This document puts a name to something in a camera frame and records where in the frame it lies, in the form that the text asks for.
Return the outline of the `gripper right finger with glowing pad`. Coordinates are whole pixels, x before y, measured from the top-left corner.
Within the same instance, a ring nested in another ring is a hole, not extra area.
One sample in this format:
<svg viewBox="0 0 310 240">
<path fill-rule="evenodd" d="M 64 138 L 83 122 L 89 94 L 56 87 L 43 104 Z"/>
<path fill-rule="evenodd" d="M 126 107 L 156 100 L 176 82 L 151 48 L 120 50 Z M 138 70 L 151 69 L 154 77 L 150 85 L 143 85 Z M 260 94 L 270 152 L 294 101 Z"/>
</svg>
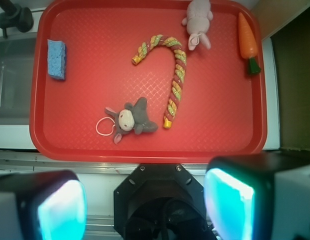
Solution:
<svg viewBox="0 0 310 240">
<path fill-rule="evenodd" d="M 223 240 L 310 240 L 310 155 L 217 156 L 203 187 Z"/>
</svg>

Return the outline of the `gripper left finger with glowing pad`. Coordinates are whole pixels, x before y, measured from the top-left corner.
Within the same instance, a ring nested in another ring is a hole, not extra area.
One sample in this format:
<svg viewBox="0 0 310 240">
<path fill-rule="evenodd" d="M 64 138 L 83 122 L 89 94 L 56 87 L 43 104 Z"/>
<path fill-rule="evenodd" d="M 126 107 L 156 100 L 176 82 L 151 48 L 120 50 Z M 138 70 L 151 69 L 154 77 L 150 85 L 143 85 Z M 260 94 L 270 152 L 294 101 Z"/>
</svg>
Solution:
<svg viewBox="0 0 310 240">
<path fill-rule="evenodd" d="M 70 170 L 0 174 L 0 240 L 81 240 L 84 185 Z"/>
</svg>

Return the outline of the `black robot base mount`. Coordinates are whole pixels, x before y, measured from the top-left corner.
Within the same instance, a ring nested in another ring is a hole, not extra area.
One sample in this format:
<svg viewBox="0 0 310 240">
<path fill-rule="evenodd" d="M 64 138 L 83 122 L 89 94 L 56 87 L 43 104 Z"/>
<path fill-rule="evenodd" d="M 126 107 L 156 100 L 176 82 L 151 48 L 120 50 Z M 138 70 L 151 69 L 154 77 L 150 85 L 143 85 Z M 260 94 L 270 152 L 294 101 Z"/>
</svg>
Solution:
<svg viewBox="0 0 310 240">
<path fill-rule="evenodd" d="M 114 229 L 125 240 L 215 240 L 204 188 L 180 164 L 140 164 L 113 191 Z"/>
</svg>

